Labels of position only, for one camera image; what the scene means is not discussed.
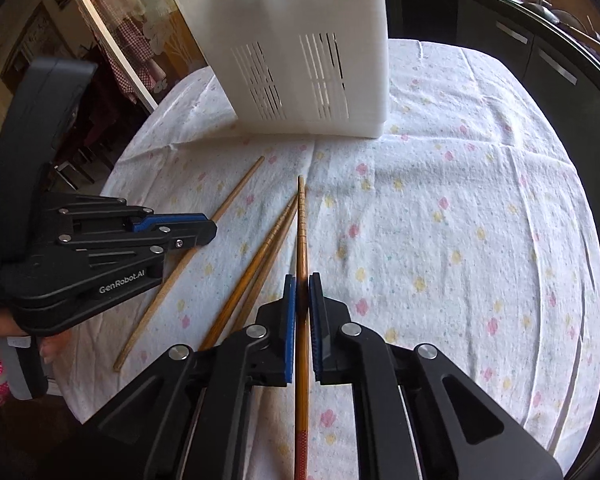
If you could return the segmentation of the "person left hand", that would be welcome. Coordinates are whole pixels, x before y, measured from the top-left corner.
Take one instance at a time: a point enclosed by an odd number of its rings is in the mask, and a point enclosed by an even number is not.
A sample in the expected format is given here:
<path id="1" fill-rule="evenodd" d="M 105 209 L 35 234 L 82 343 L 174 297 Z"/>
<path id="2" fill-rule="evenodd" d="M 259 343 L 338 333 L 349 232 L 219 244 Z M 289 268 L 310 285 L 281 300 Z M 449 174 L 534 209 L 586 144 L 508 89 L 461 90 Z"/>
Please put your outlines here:
<path id="1" fill-rule="evenodd" d="M 14 321 L 9 310 L 0 310 L 0 338 L 27 336 Z M 70 330 L 42 339 L 40 343 L 40 356 L 45 363 L 53 362 L 67 347 L 71 339 Z"/>

